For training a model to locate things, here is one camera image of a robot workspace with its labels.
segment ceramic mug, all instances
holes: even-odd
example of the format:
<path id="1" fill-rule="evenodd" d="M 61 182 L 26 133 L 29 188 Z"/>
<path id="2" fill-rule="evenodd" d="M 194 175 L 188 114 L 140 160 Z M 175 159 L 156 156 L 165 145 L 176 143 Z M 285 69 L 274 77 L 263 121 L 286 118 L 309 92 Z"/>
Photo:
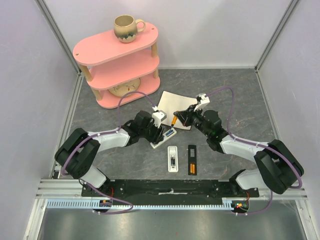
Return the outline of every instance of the ceramic mug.
<path id="1" fill-rule="evenodd" d="M 143 27 L 137 27 L 138 23 L 143 23 Z M 146 28 L 146 23 L 142 19 L 135 20 L 133 16 L 121 15 L 114 20 L 113 30 L 115 36 L 123 43 L 131 43 L 136 39 L 138 32 Z"/>

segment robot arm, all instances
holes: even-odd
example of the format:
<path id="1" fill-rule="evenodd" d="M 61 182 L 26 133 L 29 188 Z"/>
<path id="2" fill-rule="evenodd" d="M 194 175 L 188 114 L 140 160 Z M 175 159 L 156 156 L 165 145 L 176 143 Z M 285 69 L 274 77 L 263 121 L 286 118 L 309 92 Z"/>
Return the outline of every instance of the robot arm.
<path id="1" fill-rule="evenodd" d="M 77 128 L 58 149 L 54 158 L 63 166 L 77 145 L 89 136 L 95 135 L 75 152 L 66 170 L 74 179 L 82 179 L 99 188 L 109 179 L 92 165 L 98 152 L 127 147 L 137 143 L 140 138 L 145 138 L 153 144 L 163 141 L 164 128 L 161 126 L 161 121 L 166 119 L 167 115 L 163 111 L 158 111 L 157 107 L 153 110 L 155 112 L 152 115 L 146 111 L 140 111 L 133 120 L 121 126 L 121 129 L 110 130 L 109 132 L 112 132 L 110 134 L 86 132 L 82 128 Z"/>
<path id="2" fill-rule="evenodd" d="M 235 174 L 235 180 L 242 189 L 268 187 L 273 192 L 282 194 L 297 180 L 283 159 L 261 146 L 278 151 L 289 160 L 300 176 L 304 174 L 304 169 L 282 141 L 275 139 L 268 143 L 251 141 L 235 135 L 231 137 L 222 128 L 222 121 L 216 111 L 207 110 L 202 114 L 203 108 L 210 102 L 209 98 L 202 93 L 197 96 L 197 101 L 197 104 L 190 105 L 186 110 L 174 112 L 174 116 L 183 126 L 194 126 L 202 132 L 212 150 L 236 155 L 257 164 L 258 169 L 241 170 Z"/>

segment pink shelf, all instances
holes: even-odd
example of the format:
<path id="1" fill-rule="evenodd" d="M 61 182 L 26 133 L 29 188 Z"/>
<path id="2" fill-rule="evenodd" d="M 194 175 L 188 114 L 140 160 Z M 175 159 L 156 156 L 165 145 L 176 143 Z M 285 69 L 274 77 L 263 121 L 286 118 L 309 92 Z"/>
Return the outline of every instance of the pink shelf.
<path id="1" fill-rule="evenodd" d="M 90 69 L 93 80 L 87 83 L 93 89 L 106 90 L 152 73 L 159 65 L 159 57 L 152 57 L 150 49 L 143 49 L 108 61 Z"/>
<path id="2" fill-rule="evenodd" d="M 143 92 L 145 94 L 154 93 L 160 86 L 160 78 L 154 78 L 153 74 L 150 73 L 148 75 L 140 77 L 141 83 L 137 91 Z M 118 106 L 120 97 L 117 97 L 111 94 L 108 90 L 102 90 L 101 94 L 103 95 L 101 100 L 97 100 L 98 104 L 106 109 L 114 109 Z M 129 103 L 133 100 L 144 97 L 144 95 L 139 93 L 133 93 L 132 95 L 125 97 L 121 105 Z"/>
<path id="3" fill-rule="evenodd" d="M 158 30 L 151 23 L 145 24 L 145 30 L 139 32 L 130 43 L 120 42 L 113 30 L 87 37 L 74 47 L 73 57 L 81 65 L 97 66 L 150 47 L 157 40 Z"/>

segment gray marble tabletop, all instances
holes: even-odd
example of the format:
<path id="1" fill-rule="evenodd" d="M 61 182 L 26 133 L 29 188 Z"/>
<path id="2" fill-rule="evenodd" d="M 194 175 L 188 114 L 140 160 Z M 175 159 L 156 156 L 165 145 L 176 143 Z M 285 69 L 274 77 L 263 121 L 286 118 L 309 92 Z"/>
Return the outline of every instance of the gray marble tabletop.
<path id="1" fill-rule="evenodd" d="M 239 137 L 270 142 L 274 137 L 266 105 L 253 69 L 167 69 L 160 70 L 160 88 L 150 95 L 157 104 L 163 91 L 195 97 L 223 86 L 235 91 L 234 113 L 230 127 Z M 226 128 L 231 106 L 231 93 L 225 90 L 210 97 L 205 110 L 218 111 Z M 144 110 L 152 112 L 145 97 L 120 107 L 123 122 Z M 81 127 L 86 131 L 107 131 L 118 126 L 116 109 L 100 107 L 86 81 L 80 91 L 71 131 Z M 197 146 L 197 176 L 188 175 L 188 145 Z M 179 171 L 168 172 L 167 147 L 178 147 Z M 241 169 L 254 169 L 255 164 L 234 155 L 211 150 L 206 137 L 197 129 L 177 129 L 177 135 L 157 149 L 145 139 L 129 147 L 99 152 L 93 162 L 111 179 L 220 179 L 226 180 Z"/>

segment white paper sheet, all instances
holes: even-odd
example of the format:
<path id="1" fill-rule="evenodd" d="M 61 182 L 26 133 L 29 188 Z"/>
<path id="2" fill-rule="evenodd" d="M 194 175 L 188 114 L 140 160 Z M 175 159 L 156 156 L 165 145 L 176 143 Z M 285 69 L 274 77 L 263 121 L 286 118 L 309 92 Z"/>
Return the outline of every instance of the white paper sheet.
<path id="1" fill-rule="evenodd" d="M 163 91 L 158 109 L 166 113 L 166 119 L 162 121 L 162 124 L 171 126 L 171 122 L 174 118 L 175 111 L 186 110 L 190 105 L 196 104 L 197 99 L 177 95 L 168 91 Z M 191 126 L 185 127 L 179 120 L 176 121 L 174 128 L 190 130 Z"/>

